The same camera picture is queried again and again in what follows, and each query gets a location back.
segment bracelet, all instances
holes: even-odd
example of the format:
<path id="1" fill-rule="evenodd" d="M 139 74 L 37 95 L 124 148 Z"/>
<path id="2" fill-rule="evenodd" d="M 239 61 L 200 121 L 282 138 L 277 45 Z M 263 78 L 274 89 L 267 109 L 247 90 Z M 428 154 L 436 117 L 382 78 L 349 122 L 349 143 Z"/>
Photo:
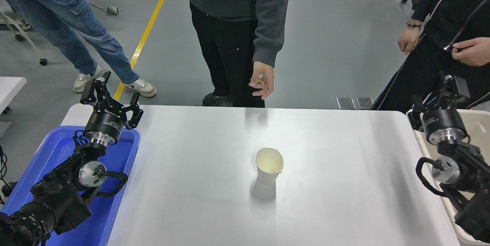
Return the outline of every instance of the bracelet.
<path id="1" fill-rule="evenodd" d="M 415 27 L 422 27 L 422 24 L 417 25 L 417 24 L 411 23 L 410 21 L 407 21 L 407 26 L 415 28 Z"/>

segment blue plastic tray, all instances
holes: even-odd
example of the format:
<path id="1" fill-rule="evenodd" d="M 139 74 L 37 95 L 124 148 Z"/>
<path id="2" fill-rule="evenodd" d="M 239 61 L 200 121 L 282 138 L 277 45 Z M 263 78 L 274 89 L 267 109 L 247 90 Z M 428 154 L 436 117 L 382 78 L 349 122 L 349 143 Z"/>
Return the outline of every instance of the blue plastic tray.
<path id="1" fill-rule="evenodd" d="M 31 186 L 73 154 L 75 144 L 72 136 L 75 131 L 84 128 L 84 126 L 60 126 L 46 135 L 7 203 L 2 208 L 3 213 L 10 216 L 32 200 L 32 194 L 29 191 Z M 118 143 L 107 146 L 107 154 L 98 160 L 105 165 L 108 171 L 124 172 L 129 176 L 139 142 L 140 135 L 136 130 L 123 129 Z M 103 183 L 101 191 L 112 191 L 118 181 L 108 178 Z M 95 197 L 89 204 L 92 215 L 77 228 L 64 234 L 58 236 L 52 232 L 52 237 L 47 241 L 47 246 L 105 246 L 109 240 L 125 188 L 126 186 L 113 197 Z"/>

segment person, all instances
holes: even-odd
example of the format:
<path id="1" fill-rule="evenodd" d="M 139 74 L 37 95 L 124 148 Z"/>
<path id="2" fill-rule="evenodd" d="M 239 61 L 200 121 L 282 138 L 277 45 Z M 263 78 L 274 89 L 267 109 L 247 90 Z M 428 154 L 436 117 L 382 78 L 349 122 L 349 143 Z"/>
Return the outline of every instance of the person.
<path id="1" fill-rule="evenodd" d="M 398 39 L 408 54 L 372 106 L 372 110 L 406 113 L 413 95 L 427 101 L 436 90 L 439 71 L 464 78 L 470 109 L 490 100 L 490 0 L 418 0 L 412 19 Z M 430 13 L 430 19 L 420 27 Z"/>
<path id="2" fill-rule="evenodd" d="M 189 0 L 214 91 L 205 106 L 265 107 L 284 44 L 288 0 Z"/>
<path id="3" fill-rule="evenodd" d="M 128 88 L 145 97 L 156 95 L 156 88 L 131 69 L 121 44 L 113 38 L 93 14 L 87 0 L 7 0 L 36 31 L 70 60 L 79 71 L 73 90 L 81 93 L 85 84 L 101 68 L 74 30 L 82 34 Z"/>

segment black shoe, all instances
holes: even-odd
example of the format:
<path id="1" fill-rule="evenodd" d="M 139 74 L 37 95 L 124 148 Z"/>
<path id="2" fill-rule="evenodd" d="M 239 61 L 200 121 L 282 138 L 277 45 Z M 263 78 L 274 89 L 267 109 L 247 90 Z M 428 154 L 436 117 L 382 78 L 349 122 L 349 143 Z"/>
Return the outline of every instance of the black shoe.
<path id="1" fill-rule="evenodd" d="M 219 106 L 231 96 L 214 96 L 214 93 L 209 93 L 203 98 L 204 106 Z"/>

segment table surface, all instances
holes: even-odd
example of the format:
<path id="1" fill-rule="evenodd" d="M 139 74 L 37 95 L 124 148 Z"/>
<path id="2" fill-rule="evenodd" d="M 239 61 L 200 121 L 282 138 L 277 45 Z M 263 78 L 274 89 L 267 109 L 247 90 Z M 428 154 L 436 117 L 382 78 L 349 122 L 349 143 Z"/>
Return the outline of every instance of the table surface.
<path id="1" fill-rule="evenodd" d="M 26 82 L 24 77 L 0 77 L 0 112 L 9 105 Z"/>
<path id="2" fill-rule="evenodd" d="M 108 246 L 459 246 L 441 199 L 415 175 L 422 154 L 399 112 L 141 108 Z M 62 125 L 91 112 L 76 104 Z M 257 181 L 263 147 L 284 158 L 273 186 Z"/>

